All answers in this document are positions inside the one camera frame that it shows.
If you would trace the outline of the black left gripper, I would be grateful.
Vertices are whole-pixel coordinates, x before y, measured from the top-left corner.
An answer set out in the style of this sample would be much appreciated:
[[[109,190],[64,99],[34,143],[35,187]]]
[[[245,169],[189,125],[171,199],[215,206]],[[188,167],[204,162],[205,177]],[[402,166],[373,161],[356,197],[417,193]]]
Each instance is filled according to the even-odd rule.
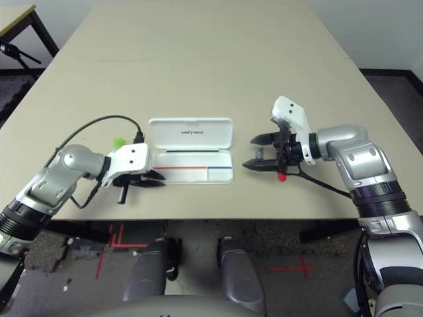
[[[165,185],[158,180],[166,180],[166,178],[156,170],[149,170],[148,172],[143,173],[142,176],[148,179],[142,180],[140,174],[123,174],[113,180],[112,185],[120,188],[118,203],[126,202],[130,186],[136,186],[140,188],[155,188]]]

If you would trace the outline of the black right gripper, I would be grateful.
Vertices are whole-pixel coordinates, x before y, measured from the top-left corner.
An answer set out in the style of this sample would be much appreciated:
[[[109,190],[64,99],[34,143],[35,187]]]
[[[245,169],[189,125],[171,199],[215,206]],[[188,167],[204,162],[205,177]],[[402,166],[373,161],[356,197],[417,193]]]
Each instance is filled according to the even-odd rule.
[[[303,160],[303,154],[296,133],[291,132],[287,122],[278,124],[279,132],[263,133],[250,140],[255,145],[273,145],[277,159],[254,158],[243,163],[243,167],[254,171],[277,171],[281,174],[288,172],[289,166],[295,166]]]

